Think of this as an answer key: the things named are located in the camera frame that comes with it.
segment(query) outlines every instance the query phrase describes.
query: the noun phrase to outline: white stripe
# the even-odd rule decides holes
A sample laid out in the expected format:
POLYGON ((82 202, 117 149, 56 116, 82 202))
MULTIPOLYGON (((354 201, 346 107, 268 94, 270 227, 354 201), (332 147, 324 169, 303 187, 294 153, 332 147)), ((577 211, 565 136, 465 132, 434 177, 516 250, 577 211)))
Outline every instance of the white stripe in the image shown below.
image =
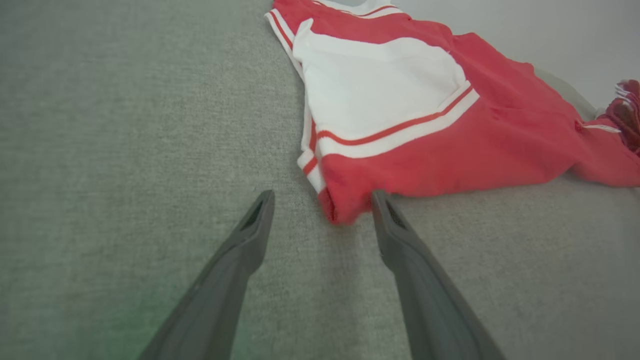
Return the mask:
POLYGON ((324 188, 326 188, 326 183, 324 182, 324 178, 320 173, 320 164, 316 165, 316 167, 314 167, 309 175, 307 175, 307 179, 317 193, 320 193, 322 190, 324 190, 324 188))
POLYGON ((417 124, 378 140, 364 143, 362 145, 343 145, 331 138, 320 138, 318 146, 321 148, 323 156, 329 154, 340 154, 348 158, 367 158, 399 147, 422 136, 436 133, 451 126, 458 120, 477 100, 480 98, 475 90, 471 90, 462 100, 455 105, 451 111, 436 119, 417 124))
POLYGON ((606 126, 606 125, 588 125, 588 126, 584 126, 584 128, 585 129, 600 129, 600 130, 607 131, 608 133, 621 133, 622 132, 619 129, 616 129, 615 127, 606 126))
POLYGON ((631 93, 628 92, 628 91, 624 91, 624 90, 616 90, 616 94, 618 96, 626 97, 628 94, 631 94, 631 93))

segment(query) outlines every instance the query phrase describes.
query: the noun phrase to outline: gray couch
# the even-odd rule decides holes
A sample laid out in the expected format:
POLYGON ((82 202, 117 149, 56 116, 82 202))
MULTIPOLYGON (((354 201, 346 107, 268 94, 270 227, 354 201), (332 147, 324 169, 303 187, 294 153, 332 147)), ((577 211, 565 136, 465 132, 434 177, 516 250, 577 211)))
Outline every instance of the gray couch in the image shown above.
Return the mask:
MULTIPOLYGON (((303 87, 270 6, 0 4, 0 359, 135 358, 265 189, 232 357, 410 357, 371 215, 331 226, 296 165, 303 87)), ((398 205, 508 358, 640 356, 637 189, 566 174, 398 205)))

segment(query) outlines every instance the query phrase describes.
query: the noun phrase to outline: wall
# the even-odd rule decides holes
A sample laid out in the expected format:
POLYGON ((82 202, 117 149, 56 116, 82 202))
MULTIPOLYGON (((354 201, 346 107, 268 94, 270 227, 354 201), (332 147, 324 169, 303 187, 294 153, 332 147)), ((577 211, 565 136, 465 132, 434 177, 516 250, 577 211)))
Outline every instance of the wall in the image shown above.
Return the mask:
POLYGON ((392 0, 414 19, 475 32, 606 107, 621 79, 640 79, 639 0, 392 0))

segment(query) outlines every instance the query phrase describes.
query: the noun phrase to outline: red stripe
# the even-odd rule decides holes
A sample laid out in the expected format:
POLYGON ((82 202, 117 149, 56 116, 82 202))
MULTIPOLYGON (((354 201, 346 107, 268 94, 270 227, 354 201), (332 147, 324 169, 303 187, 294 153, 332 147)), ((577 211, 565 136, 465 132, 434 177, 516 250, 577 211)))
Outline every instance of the red stripe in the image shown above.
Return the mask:
POLYGON ((316 159, 316 157, 314 156, 311 160, 309 160, 305 167, 302 168, 302 172, 304 172, 305 175, 309 175, 309 173, 313 171, 316 165, 318 165, 318 159, 316 159))
POLYGON ((309 147, 311 148, 311 151, 313 151, 314 153, 316 152, 316 142, 317 142, 316 122, 314 121, 313 118, 311 118, 311 139, 309 140, 309 147))
POLYGON ((275 21, 276 26, 278 27, 278 30, 280 30, 280 34, 282 34, 282 37, 284 37, 284 40, 287 41, 287 44, 289 45, 289 49, 293 49, 293 44, 291 43, 291 40, 289 40, 287 35, 285 35, 284 30, 280 26, 280 22, 276 18, 276 15, 273 15, 273 12, 269 12, 269 14, 271 14, 271 17, 273 18, 273 21, 275 21))
POLYGON ((365 138, 361 138, 361 139, 356 139, 356 140, 345 140, 341 137, 338 137, 337 135, 333 134, 331 131, 327 131, 327 130, 322 130, 318 133, 318 138, 331 138, 333 140, 335 140, 337 143, 341 143, 342 145, 362 145, 363 143, 368 143, 368 142, 373 142, 376 141, 378 139, 382 139, 385 136, 391 135, 393 133, 396 133, 400 130, 406 129, 407 127, 412 127, 414 125, 418 125, 418 124, 423 124, 427 121, 431 121, 433 119, 436 119, 438 117, 441 117, 442 115, 446 115, 447 113, 449 113, 451 111, 451 109, 453 109, 461 100, 462 98, 464 98, 465 96, 467 96, 467 94, 469 94, 471 92, 471 90, 473 90, 472 87, 469 87, 468 89, 465 90, 465 92, 463 92, 462 94, 460 94, 460 96, 458 96, 458 98, 456 100, 454 100, 454 102, 450 103, 449 106, 447 106, 447 108, 439 113, 434 113, 425 117, 421 117, 421 118, 417 118, 417 119, 413 119, 413 120, 409 120, 406 122, 403 122, 402 124, 398 124, 396 126, 392 126, 386 130, 380 131, 379 133, 373 134, 371 136, 367 136, 365 138))

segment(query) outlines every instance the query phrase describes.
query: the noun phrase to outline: red cloth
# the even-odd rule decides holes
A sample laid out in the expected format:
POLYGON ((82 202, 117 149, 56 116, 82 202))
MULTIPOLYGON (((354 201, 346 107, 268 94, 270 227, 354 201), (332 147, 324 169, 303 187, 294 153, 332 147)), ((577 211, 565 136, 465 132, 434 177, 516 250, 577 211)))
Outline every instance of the red cloth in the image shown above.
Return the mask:
POLYGON ((640 83, 637 80, 621 81, 616 89, 618 97, 600 119, 614 122, 622 130, 624 144, 640 156, 640 83))
MULTIPOLYGON (((290 56, 291 47, 297 46, 291 35, 295 37, 301 23, 308 19, 313 19, 313 33, 332 38, 370 44, 414 38, 448 52, 479 95, 445 129, 374 156, 323 154, 317 143, 334 134, 317 133, 316 123, 311 120, 311 126, 305 127, 310 134, 303 150, 313 156, 301 156, 299 164, 308 176, 319 167, 317 173, 323 184, 314 187, 332 223, 352 223, 370 210, 371 192, 376 189, 430 197, 545 183, 569 169, 588 181, 640 186, 640 159, 621 141, 619 123, 608 118, 584 123, 572 105, 535 76, 531 64, 506 58, 474 33, 453 35, 443 24, 413 20, 399 11, 367 18, 391 8, 395 7, 386 5, 353 14, 309 0, 276 0, 277 12, 267 14, 290 56)), ((292 61, 302 76, 307 70, 305 63, 293 57, 292 61)), ((406 126, 433 121, 433 116, 406 122, 406 126)), ((311 117, 316 117, 313 107, 311 117)), ((380 136, 404 124, 394 124, 380 136)), ((349 140, 342 141, 350 146, 349 140)))

